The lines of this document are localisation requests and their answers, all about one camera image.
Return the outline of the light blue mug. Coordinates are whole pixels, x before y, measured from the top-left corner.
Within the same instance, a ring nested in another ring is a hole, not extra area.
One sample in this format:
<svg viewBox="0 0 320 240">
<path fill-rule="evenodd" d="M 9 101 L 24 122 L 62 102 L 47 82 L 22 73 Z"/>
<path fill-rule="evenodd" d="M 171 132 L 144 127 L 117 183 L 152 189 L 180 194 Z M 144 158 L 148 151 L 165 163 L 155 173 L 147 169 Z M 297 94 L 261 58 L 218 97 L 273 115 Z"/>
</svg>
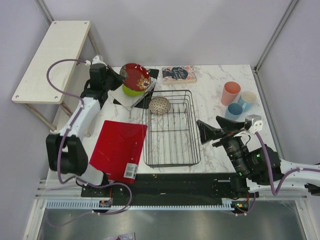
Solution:
<svg viewBox="0 0 320 240">
<path fill-rule="evenodd" d="M 257 95 L 250 90 L 243 91 L 237 103 L 242 107 L 243 112 L 249 111 L 257 101 Z"/>
</svg>

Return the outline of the grey wire dish rack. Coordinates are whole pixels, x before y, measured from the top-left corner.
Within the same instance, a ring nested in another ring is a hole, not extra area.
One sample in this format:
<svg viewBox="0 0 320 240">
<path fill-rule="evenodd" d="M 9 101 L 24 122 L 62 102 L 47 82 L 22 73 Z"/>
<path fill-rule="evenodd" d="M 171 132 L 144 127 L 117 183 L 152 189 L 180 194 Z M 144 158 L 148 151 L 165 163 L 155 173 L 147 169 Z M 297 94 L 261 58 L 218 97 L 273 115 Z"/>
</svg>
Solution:
<svg viewBox="0 0 320 240">
<path fill-rule="evenodd" d="M 152 168 L 190 167 L 201 161 L 200 138 L 194 101 L 189 90 L 154 90 L 152 99 L 165 97 L 171 108 L 165 114 L 143 109 L 142 122 L 147 125 L 144 163 Z"/>
</svg>

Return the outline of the pink plastic cup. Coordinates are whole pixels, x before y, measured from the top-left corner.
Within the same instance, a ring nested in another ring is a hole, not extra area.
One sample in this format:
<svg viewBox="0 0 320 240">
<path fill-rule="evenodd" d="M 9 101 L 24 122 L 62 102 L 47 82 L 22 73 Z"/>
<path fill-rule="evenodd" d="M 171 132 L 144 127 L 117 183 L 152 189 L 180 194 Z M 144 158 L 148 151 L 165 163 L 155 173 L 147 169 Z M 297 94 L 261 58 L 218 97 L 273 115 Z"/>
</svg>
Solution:
<svg viewBox="0 0 320 240">
<path fill-rule="evenodd" d="M 235 81 L 228 81 L 223 86 L 221 103 L 224 106 L 231 104 L 241 92 L 241 86 Z"/>
</svg>

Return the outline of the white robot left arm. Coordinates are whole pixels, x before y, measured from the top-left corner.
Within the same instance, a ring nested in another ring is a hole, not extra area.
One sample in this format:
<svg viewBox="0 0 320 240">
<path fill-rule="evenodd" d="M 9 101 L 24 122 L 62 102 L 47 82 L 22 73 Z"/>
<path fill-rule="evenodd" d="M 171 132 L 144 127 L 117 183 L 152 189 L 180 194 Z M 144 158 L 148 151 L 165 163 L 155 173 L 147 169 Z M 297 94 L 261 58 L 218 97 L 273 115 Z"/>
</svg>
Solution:
<svg viewBox="0 0 320 240">
<path fill-rule="evenodd" d="M 103 61 L 85 61 L 89 66 L 89 80 L 81 95 L 75 95 L 56 87 L 51 80 L 49 85 L 59 93 L 78 99 L 75 112 L 56 134 L 49 134 L 45 144 L 49 168 L 57 173 L 58 181 L 64 185 L 72 179 L 92 186 L 99 197 L 106 196 L 110 185 L 104 181 L 105 174 L 90 164 L 83 146 L 83 139 L 91 122 L 103 108 L 108 92 L 119 88 L 124 77 L 117 74 Z"/>
</svg>

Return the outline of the blue-grey cup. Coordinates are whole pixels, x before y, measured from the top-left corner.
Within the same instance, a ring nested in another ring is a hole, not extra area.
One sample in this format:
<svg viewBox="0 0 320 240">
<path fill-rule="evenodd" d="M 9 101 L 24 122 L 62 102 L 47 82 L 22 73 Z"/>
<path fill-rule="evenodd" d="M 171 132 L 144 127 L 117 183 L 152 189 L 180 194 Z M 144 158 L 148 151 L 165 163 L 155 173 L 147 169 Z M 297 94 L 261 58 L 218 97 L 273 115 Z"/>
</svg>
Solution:
<svg viewBox="0 0 320 240">
<path fill-rule="evenodd" d="M 231 103 L 228 105 L 224 117 L 231 121 L 236 121 L 243 113 L 243 108 L 238 103 Z"/>
</svg>

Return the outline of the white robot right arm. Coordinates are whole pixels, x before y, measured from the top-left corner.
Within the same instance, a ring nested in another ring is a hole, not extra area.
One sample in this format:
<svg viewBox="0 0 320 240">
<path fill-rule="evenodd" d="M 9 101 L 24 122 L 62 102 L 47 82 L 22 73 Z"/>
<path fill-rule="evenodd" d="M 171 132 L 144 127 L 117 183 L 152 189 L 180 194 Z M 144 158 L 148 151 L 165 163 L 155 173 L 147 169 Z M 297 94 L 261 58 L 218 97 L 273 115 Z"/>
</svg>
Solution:
<svg viewBox="0 0 320 240">
<path fill-rule="evenodd" d="M 263 129 L 261 116 L 251 114 L 243 122 L 217 116 L 216 121 L 219 128 L 201 120 L 196 124 L 201 144 L 213 141 L 214 148 L 223 147 L 235 169 L 236 176 L 229 184 L 233 196 L 240 197 L 246 191 L 271 191 L 277 196 L 281 188 L 308 191 L 312 196 L 319 196 L 320 166 L 280 158 L 259 134 Z"/>
</svg>

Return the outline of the patterned ceramic bowl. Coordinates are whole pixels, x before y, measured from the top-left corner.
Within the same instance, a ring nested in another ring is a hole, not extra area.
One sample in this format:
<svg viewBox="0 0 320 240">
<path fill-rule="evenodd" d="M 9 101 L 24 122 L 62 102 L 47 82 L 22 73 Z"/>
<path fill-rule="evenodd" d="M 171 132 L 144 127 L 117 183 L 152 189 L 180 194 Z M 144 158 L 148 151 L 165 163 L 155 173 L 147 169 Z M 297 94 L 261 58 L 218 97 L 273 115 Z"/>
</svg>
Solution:
<svg viewBox="0 0 320 240">
<path fill-rule="evenodd" d="M 170 111 L 171 109 L 171 103 L 170 101 L 163 97 L 163 96 L 157 96 L 153 98 L 149 103 L 149 110 L 152 114 L 155 115 L 163 115 Z"/>
</svg>

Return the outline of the dark brown plate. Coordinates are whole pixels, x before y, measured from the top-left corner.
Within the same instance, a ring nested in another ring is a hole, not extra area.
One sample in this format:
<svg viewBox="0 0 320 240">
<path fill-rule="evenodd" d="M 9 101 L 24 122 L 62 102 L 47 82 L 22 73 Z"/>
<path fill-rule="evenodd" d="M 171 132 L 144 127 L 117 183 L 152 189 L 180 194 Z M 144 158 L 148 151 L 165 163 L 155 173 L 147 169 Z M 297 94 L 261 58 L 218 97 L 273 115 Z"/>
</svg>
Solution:
<svg viewBox="0 0 320 240">
<path fill-rule="evenodd" d="M 124 77 L 124 86 L 132 91 L 145 91 L 151 84 L 149 72 L 137 63 L 127 63 L 121 67 L 119 74 Z"/>
</svg>

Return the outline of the lime green plate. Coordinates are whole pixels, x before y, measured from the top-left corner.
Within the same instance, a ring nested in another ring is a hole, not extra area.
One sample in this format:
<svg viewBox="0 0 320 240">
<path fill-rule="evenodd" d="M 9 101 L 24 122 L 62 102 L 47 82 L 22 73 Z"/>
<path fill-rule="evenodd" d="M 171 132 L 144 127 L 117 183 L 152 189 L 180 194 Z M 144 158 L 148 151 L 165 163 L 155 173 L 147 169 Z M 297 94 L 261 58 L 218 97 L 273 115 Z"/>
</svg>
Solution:
<svg viewBox="0 0 320 240">
<path fill-rule="evenodd" d="M 129 97 L 137 97 L 145 93 L 145 90 L 140 90 L 140 91 L 132 90 L 129 87 L 125 86 L 124 84 L 122 85 L 122 90 Z"/>
</svg>

